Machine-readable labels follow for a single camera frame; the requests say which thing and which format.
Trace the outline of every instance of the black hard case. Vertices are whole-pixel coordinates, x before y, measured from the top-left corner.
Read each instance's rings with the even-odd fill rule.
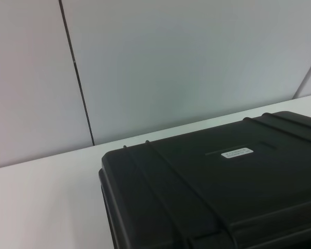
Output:
[[[311,248],[309,117],[265,113],[102,161],[115,248]]]

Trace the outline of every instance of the label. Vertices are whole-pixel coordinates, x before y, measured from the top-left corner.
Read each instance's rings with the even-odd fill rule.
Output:
[[[232,157],[238,157],[238,156],[242,156],[245,154],[249,154],[252,153],[253,150],[248,149],[248,148],[242,148],[242,149],[237,149],[237,150],[232,150],[226,153],[222,153],[221,155],[226,157],[226,158],[232,158]]]

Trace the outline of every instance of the black plastic case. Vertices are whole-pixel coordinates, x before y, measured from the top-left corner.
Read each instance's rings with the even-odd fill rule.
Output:
[[[115,248],[311,248],[309,117],[265,113],[114,150],[99,175]]]

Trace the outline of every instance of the panel seam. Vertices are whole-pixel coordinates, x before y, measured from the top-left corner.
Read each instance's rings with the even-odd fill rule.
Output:
[[[296,93],[294,94],[294,96],[292,97],[292,99],[297,99],[298,96],[300,95],[300,93],[302,92],[303,88],[306,86],[307,82],[309,81],[311,77],[311,67],[309,68],[309,70],[307,71],[304,79],[302,80],[301,84],[299,85],[299,87],[297,88]]]
[[[91,136],[91,140],[92,140],[92,145],[94,146],[94,139],[93,139],[90,119],[89,119],[89,115],[88,115],[87,105],[85,103],[83,89],[82,89],[81,81],[80,81],[79,74],[78,74],[78,69],[77,69],[77,65],[76,65],[76,60],[75,60],[75,55],[74,55],[74,51],[73,51],[72,41],[71,41],[70,35],[69,35],[69,30],[68,30],[68,26],[67,26],[66,16],[64,14],[62,0],[59,0],[59,5],[60,5],[60,11],[61,11],[61,15],[62,15],[62,20],[63,20],[64,28],[66,30],[66,35],[67,35],[67,39],[68,39],[70,53],[72,54],[73,64],[74,64],[75,73],[76,73],[76,77],[77,77],[77,81],[78,81],[79,91],[81,93],[81,97],[82,97],[82,101],[83,101],[84,111],[85,111],[85,115],[86,115],[87,121],[88,121],[88,126],[89,126],[90,136]]]

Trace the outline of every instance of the table surface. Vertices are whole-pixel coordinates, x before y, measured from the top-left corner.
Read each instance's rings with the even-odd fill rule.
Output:
[[[311,96],[0,168],[0,249],[112,249],[98,179],[106,152],[283,110],[311,117]]]

